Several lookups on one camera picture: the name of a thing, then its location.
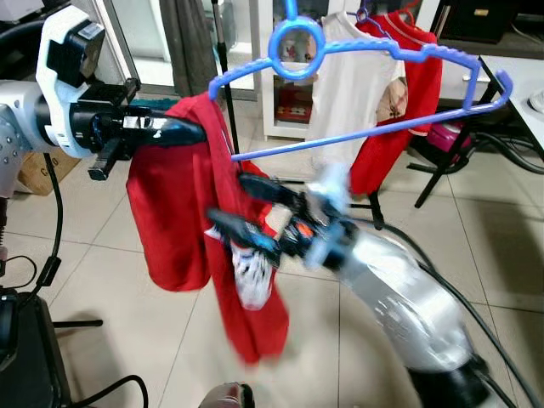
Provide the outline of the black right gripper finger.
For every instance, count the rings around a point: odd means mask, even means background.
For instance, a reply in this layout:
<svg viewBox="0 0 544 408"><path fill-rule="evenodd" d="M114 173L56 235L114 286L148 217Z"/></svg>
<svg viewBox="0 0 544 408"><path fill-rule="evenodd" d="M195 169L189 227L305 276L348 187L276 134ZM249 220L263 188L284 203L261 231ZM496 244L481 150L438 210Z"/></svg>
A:
<svg viewBox="0 0 544 408"><path fill-rule="evenodd" d="M241 247L256 249L267 256L280 256L280 246L276 239L262 232L256 224L248 222L241 215L224 211L209 211L207 218L212 222L215 232Z"/></svg>
<svg viewBox="0 0 544 408"><path fill-rule="evenodd" d="M249 197L272 205L287 207L292 213L310 213L309 202L302 191L292 190L268 176L241 174L240 186Z"/></svg>

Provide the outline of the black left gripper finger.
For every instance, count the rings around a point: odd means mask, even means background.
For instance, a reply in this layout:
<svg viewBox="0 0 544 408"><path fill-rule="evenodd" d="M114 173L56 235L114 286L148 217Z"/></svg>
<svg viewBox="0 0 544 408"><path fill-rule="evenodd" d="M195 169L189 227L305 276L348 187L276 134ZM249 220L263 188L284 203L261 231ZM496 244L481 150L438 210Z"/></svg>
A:
<svg viewBox="0 0 544 408"><path fill-rule="evenodd" d="M205 141L205 132L201 129L187 127L169 127L164 129L136 129L129 135L132 147L158 146L176 147L191 146Z"/></svg>
<svg viewBox="0 0 544 408"><path fill-rule="evenodd" d="M141 131L201 131L202 126L171 116L130 116L129 128Z"/></svg>

